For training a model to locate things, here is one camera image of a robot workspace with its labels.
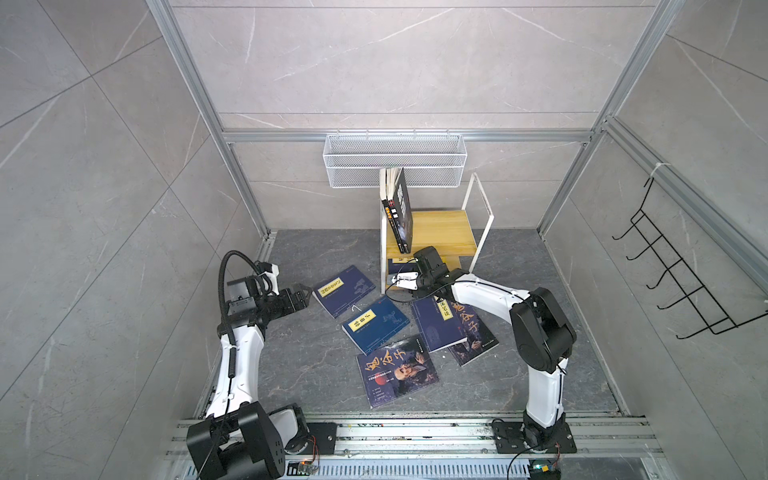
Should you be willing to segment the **blue book Han Feizi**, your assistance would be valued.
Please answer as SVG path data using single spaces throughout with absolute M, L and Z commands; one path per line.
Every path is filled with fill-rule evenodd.
M 409 318 L 388 297 L 373 302 L 356 317 L 342 323 L 342 329 L 365 355 L 385 345 L 410 323 Z

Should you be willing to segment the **black wolf book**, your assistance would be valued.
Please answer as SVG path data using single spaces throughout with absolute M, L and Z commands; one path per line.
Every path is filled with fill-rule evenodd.
M 401 253 L 407 254 L 412 250 L 413 216 L 404 168 L 394 168 L 389 178 L 389 193 L 400 235 L 398 248 Z

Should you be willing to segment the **navy book Yi Jing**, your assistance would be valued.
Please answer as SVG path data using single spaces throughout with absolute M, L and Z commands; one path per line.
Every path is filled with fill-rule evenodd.
M 414 258 L 392 258 L 387 260 L 388 275 L 392 276 L 411 272 L 418 272 L 418 265 Z

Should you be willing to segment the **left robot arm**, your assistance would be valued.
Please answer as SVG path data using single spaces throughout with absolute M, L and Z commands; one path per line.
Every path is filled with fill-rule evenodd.
M 310 446 L 297 404 L 267 412 L 258 401 L 266 326 L 306 306 L 299 292 L 278 289 L 276 280 L 263 273 L 219 285 L 229 293 L 217 329 L 222 364 L 207 411 L 186 437 L 199 479 L 278 479 L 286 474 L 286 456 Z

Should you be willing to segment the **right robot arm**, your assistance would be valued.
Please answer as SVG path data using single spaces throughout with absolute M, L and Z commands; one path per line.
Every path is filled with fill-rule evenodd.
M 508 321 L 516 350 L 528 366 L 528 400 L 522 435 L 533 451 L 555 445 L 565 431 L 563 386 L 576 331 L 554 295 L 546 288 L 520 290 L 484 280 L 466 270 L 451 270 L 437 250 L 414 254 L 417 274 L 404 287 L 416 298 L 437 296 L 479 308 Z

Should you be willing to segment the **navy book yellow label far-left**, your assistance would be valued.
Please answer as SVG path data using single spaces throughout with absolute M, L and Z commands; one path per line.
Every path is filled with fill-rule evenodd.
M 314 298 L 333 318 L 339 318 L 354 304 L 375 290 L 374 283 L 351 265 L 313 289 Z

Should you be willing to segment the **navy book Mengxi label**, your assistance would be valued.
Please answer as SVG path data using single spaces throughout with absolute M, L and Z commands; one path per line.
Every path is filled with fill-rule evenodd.
M 430 353 L 467 339 L 458 314 L 447 300 L 425 297 L 414 301 L 411 309 Z

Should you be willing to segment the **white wooden two-tier shelf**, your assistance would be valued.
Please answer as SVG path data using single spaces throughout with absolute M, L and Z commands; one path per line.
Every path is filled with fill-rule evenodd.
M 473 234 L 467 214 L 467 206 L 473 190 L 478 190 L 488 218 L 480 240 Z M 388 283 L 388 260 L 390 258 L 411 258 L 411 254 L 401 254 L 391 234 L 389 216 L 379 204 L 380 209 L 380 283 L 381 293 Z M 471 174 L 462 206 L 459 210 L 419 210 L 413 213 L 414 250 L 433 246 L 451 267 L 460 266 L 461 257 L 472 256 L 469 272 L 472 273 L 479 255 L 486 242 L 490 228 L 495 220 L 488 195 L 476 172 Z

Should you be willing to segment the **purple Guiguzi book right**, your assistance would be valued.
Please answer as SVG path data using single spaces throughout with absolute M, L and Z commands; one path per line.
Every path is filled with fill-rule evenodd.
M 465 340 L 448 348 L 460 366 L 472 362 L 477 357 L 495 348 L 499 341 L 485 325 L 477 311 L 458 302 L 450 302 L 451 311 L 460 320 L 461 331 Z

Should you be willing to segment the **purple guiguzi book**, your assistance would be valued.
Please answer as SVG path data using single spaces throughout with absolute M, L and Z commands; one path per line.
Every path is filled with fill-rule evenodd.
M 477 311 L 458 302 L 450 302 L 451 311 L 460 320 L 461 331 L 465 340 L 448 348 L 460 366 L 472 362 L 477 357 L 495 348 L 499 341 L 485 325 Z
M 359 354 L 357 363 L 372 409 L 439 382 L 420 335 L 384 345 L 370 354 Z

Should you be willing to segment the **black book on shelf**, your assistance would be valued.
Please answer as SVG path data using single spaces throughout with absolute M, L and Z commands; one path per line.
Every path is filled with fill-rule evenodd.
M 379 172 L 379 181 L 380 181 L 380 199 L 384 210 L 384 215 L 386 219 L 388 220 L 390 229 L 392 230 L 393 237 L 395 240 L 395 243 L 397 245 L 400 244 L 400 235 L 398 231 L 398 225 L 397 221 L 395 219 L 395 213 L 393 212 L 390 199 L 391 194 L 389 193 L 389 178 L 390 175 L 394 172 L 394 168 L 386 168 L 381 169 Z

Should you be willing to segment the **purple Guiguzi book front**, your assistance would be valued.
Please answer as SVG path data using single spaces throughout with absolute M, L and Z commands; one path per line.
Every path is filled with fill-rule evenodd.
M 384 345 L 370 354 L 359 354 L 357 363 L 372 409 L 439 382 L 420 335 Z

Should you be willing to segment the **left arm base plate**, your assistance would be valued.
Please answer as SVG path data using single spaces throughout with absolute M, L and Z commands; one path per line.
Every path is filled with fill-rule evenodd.
M 338 425 L 332 422 L 311 422 L 300 426 L 284 447 L 290 455 L 333 455 L 337 442 Z

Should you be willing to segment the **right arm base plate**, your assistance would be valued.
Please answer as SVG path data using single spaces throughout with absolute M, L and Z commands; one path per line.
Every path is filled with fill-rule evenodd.
M 574 454 L 577 446 L 570 426 L 562 417 L 552 427 L 542 429 L 532 421 L 507 422 L 494 419 L 490 423 L 496 450 L 500 454 L 524 452 Z

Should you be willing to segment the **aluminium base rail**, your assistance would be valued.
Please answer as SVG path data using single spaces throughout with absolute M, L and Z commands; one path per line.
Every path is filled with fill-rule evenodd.
M 673 479 L 650 423 L 571 412 L 536 451 L 515 413 L 311 414 L 315 440 L 286 458 L 289 479 Z

